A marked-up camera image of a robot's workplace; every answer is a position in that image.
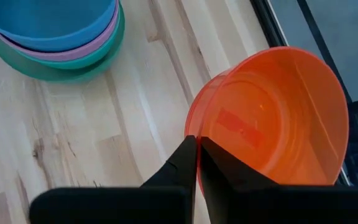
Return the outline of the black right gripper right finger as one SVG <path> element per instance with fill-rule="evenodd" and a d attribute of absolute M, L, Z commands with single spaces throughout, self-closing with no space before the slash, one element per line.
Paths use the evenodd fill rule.
<path fill-rule="evenodd" d="M 358 224 L 357 187 L 278 184 L 207 137 L 199 152 L 211 224 Z"/>

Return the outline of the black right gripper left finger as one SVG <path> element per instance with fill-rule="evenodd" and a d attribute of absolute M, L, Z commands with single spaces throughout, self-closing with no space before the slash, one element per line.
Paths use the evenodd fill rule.
<path fill-rule="evenodd" d="M 139 187 L 62 187 L 30 204 L 30 224 L 192 224 L 197 140 L 187 136 Z"/>

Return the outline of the orange plastic bowl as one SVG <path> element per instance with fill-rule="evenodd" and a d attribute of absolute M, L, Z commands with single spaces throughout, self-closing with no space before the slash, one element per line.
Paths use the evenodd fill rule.
<path fill-rule="evenodd" d="M 333 185 L 347 151 L 349 113 L 325 62 L 297 47 L 273 47 L 205 84 L 184 133 L 210 138 L 279 184 Z"/>

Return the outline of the pink plastic bowl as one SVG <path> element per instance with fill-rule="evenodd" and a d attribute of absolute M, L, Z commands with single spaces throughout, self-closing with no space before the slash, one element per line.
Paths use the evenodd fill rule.
<path fill-rule="evenodd" d="M 103 58 L 112 45 L 114 35 L 118 31 L 117 23 L 121 22 L 119 0 L 114 0 L 114 4 L 114 14 L 105 30 L 91 42 L 72 50 L 64 52 L 36 52 L 19 47 L 2 34 L 0 34 L 0 40 L 22 56 L 36 62 L 55 68 L 75 69 L 85 67 Z"/>

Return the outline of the green plastic bowl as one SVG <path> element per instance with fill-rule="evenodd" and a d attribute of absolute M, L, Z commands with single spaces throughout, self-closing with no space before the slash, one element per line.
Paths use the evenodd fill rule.
<path fill-rule="evenodd" d="M 38 80 L 58 83 L 76 83 L 88 81 L 105 72 L 112 64 L 122 44 L 125 31 L 125 17 L 122 7 L 118 12 L 118 24 L 107 43 L 97 50 L 93 63 L 82 63 L 77 69 L 53 68 L 33 61 L 13 50 L 0 39 L 0 58 L 14 70 Z"/>

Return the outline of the blue plastic bowl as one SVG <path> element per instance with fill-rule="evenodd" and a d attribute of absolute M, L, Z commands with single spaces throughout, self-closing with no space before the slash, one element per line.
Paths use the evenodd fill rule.
<path fill-rule="evenodd" d="M 116 0 L 0 0 L 0 33 L 43 52 L 91 42 L 110 23 Z"/>

